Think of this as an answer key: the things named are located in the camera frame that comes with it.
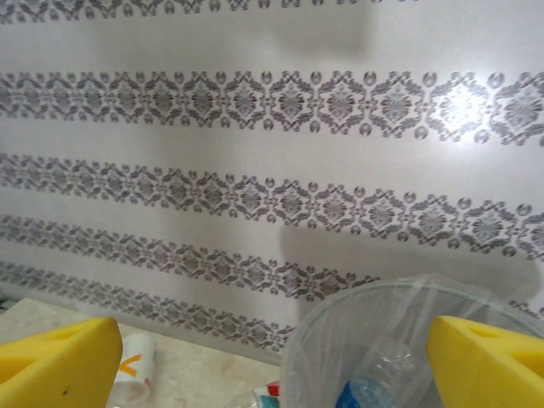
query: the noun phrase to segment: marble countertop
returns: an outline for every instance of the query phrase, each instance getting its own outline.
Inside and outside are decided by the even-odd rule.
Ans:
[[[23,299],[0,315],[0,343],[66,326],[90,316]],[[119,325],[121,334],[146,332]],[[147,407],[223,408],[238,394],[280,378],[280,367],[150,333],[156,340],[156,380]]]

